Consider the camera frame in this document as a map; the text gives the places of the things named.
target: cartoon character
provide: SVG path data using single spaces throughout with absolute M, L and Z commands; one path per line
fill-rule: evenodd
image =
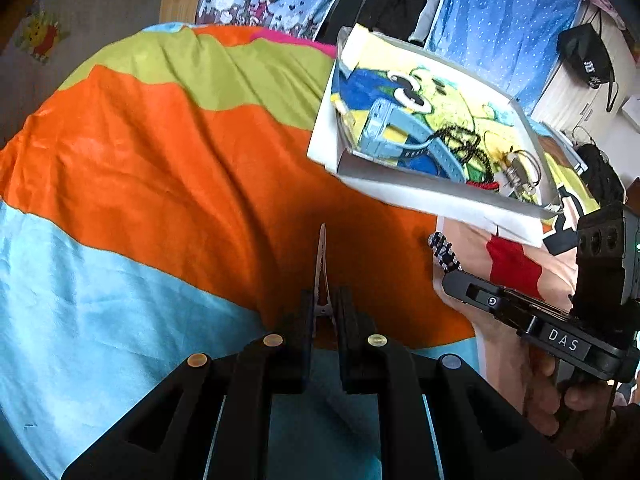
M 290 36 L 293 36 L 294 38 L 297 38 L 301 28 L 302 28 L 302 25 L 300 23 L 296 23 L 293 27 L 291 27 L 287 31 L 287 34 L 289 34 Z
M 250 25 L 261 25 L 264 23 L 266 19 L 267 13 L 273 15 L 272 12 L 269 11 L 269 5 L 274 4 L 278 0 L 258 0 L 258 3 L 250 6 Z
M 338 86 L 336 88 L 334 85 L 332 90 L 334 94 L 339 91 L 340 99 L 356 119 L 356 138 L 372 104 L 382 96 L 423 121 L 433 131 L 452 124 L 468 130 L 468 133 L 456 131 L 459 142 L 452 139 L 448 142 L 452 150 L 459 149 L 461 156 L 465 156 L 466 152 L 460 149 L 473 146 L 490 155 L 490 160 L 497 160 L 512 145 L 519 144 L 512 117 L 507 112 L 488 104 L 484 96 L 463 95 L 456 84 L 425 67 L 408 72 L 356 68 L 348 79 L 340 74 Z M 386 129 L 385 138 L 395 142 L 411 142 L 406 134 L 391 127 Z M 410 162 L 409 167 L 431 173 L 420 166 L 426 162 L 417 158 Z M 482 182 L 488 171 L 493 173 L 495 168 L 491 166 L 489 164 L 488 167 L 485 156 L 472 156 L 464 164 L 468 178 L 475 182 Z
M 305 26 L 300 31 L 300 38 L 303 40 L 312 40 L 316 30 L 318 30 L 318 24 L 314 22 L 314 17 L 307 16 Z
M 199 18 L 202 18 L 204 14 L 208 15 L 210 11 L 213 10 L 213 4 L 211 3 L 211 0 L 200 0 L 199 6 L 200 6 L 200 10 L 198 11 Z
M 242 12 L 238 17 L 239 25 L 249 25 L 251 20 L 251 0 L 244 0 L 244 6 Z
M 231 25 L 239 25 L 238 14 L 240 13 L 240 6 L 238 4 L 233 4 L 229 8 L 229 14 L 231 14 Z
M 233 21 L 233 16 L 231 15 L 231 12 L 229 12 L 229 9 L 225 9 L 220 13 L 220 23 L 222 23 L 223 25 L 228 25 L 229 23 L 231 23 Z
M 38 61 L 46 63 L 51 49 L 66 36 L 68 34 L 60 32 L 58 20 L 53 15 L 40 12 L 27 18 L 17 46 Z

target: black cord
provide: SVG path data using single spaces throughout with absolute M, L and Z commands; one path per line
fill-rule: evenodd
M 536 181 L 532 182 L 532 185 L 536 187 L 538 184 L 540 184 L 540 181 L 542 180 L 542 168 L 540 168 L 540 164 L 538 163 L 536 158 L 533 155 L 531 155 L 527 150 L 516 150 L 513 153 L 516 153 L 518 155 L 522 154 L 522 156 L 524 156 L 524 158 L 526 158 L 531 163 L 531 165 L 536 170 Z
M 584 127 L 584 126 L 582 126 L 581 124 L 576 124 L 576 125 L 574 126 L 574 129 L 573 129 L 573 130 L 571 130 L 571 136 L 574 138 L 574 140 L 575 140 L 575 131 L 576 131 L 578 128 L 583 129 L 583 130 L 584 130 L 584 132 L 587 134 L 587 136 L 591 139 L 591 143 L 592 143 L 594 146 L 597 146 L 596 141 L 593 139 L 593 137 L 591 137 L 591 134 L 589 133 L 589 131 L 587 130 L 587 128 L 585 128 L 585 127 Z
M 607 416 L 604 421 L 603 432 L 609 429 L 611 425 L 611 414 L 613 413 L 613 403 L 616 400 L 616 393 L 618 392 L 618 386 L 620 383 L 614 383 L 611 389 L 611 394 L 609 395 L 609 402 L 607 403 Z
M 471 137 L 472 140 L 466 140 L 462 135 L 457 136 L 455 135 L 455 132 L 465 134 L 466 136 Z M 484 177 L 482 178 L 481 184 L 489 184 L 494 181 L 494 172 L 491 171 L 491 161 L 489 160 L 489 156 L 478 147 L 481 140 L 479 134 L 472 132 L 463 126 L 453 124 L 437 130 L 429 136 L 428 140 L 434 138 L 440 138 L 450 149 L 451 153 L 456 156 L 461 165 L 468 164 L 473 158 L 478 160 L 484 167 Z M 456 142 L 460 145 L 456 148 L 451 148 L 449 147 L 450 142 Z

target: open box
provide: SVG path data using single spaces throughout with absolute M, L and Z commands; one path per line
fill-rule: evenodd
M 398 48 L 403 50 L 400 61 Z M 348 104 L 345 106 L 345 92 L 340 93 L 344 88 L 340 88 L 338 80 L 340 77 L 343 82 L 349 80 L 363 66 L 366 70 L 376 66 L 378 75 L 382 69 L 382 73 L 385 70 L 387 75 L 392 73 L 391 77 L 395 77 L 396 73 L 408 73 L 416 67 L 425 69 L 445 80 L 447 89 L 453 88 L 456 99 L 462 99 L 460 102 L 466 104 L 471 100 L 469 96 L 473 95 L 475 101 L 480 99 L 488 103 L 487 110 L 491 107 L 495 114 L 508 113 L 508 120 L 502 121 L 501 129 L 516 139 L 514 142 L 518 143 L 519 148 L 526 150 L 539 165 L 539 182 L 535 186 L 533 199 L 523 202 L 498 192 L 454 182 L 450 178 L 393 166 L 386 159 L 363 153 L 358 140 L 362 138 L 366 124 L 370 123 L 367 122 L 370 112 L 356 110 Z M 370 100 L 375 101 L 375 97 L 374 92 Z M 491 123 L 487 118 L 474 117 L 471 107 L 467 108 L 470 119 L 461 118 L 459 114 L 447 117 L 449 109 L 446 108 L 444 113 L 439 113 L 436 122 L 462 122 L 465 127 L 471 126 L 477 130 L 485 128 L 483 133 L 486 138 L 486 133 L 492 133 L 489 131 Z M 391 145 L 402 144 L 402 139 L 398 142 L 397 135 L 397 131 L 390 133 L 390 137 L 396 140 Z M 359 26 L 351 33 L 343 29 L 338 38 L 337 62 L 322 99 L 307 154 L 345 184 L 369 196 L 393 205 L 465 221 L 501 237 L 535 246 L 542 244 L 541 220 L 552 218 L 562 211 L 562 202 L 538 136 L 517 101 L 459 66 L 416 46 L 370 33 Z

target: striped blanket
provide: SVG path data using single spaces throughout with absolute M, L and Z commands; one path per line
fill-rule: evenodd
M 189 354 L 272 328 L 313 285 L 322 223 L 330 283 L 380 332 L 456 352 L 522 403 L 520 343 L 434 281 L 438 219 L 306 158 L 334 55 L 259 28 L 145 30 L 79 66 L 0 152 L 0 442 L 25 468 L 60 478 Z M 471 272 L 572 291 L 569 253 L 442 228 Z M 270 431 L 269 478 L 380 477 L 375 398 L 341 392 L 331 350 L 305 395 L 274 400 Z

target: camera lens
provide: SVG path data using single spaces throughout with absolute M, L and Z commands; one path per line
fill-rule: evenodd
M 591 235 L 591 253 L 598 254 L 600 252 L 601 244 L 602 235 L 600 234 L 600 231 L 596 231 Z
M 616 244 L 618 243 L 618 230 L 616 228 L 611 228 L 607 232 L 607 247 L 609 251 L 612 251 L 616 248 Z

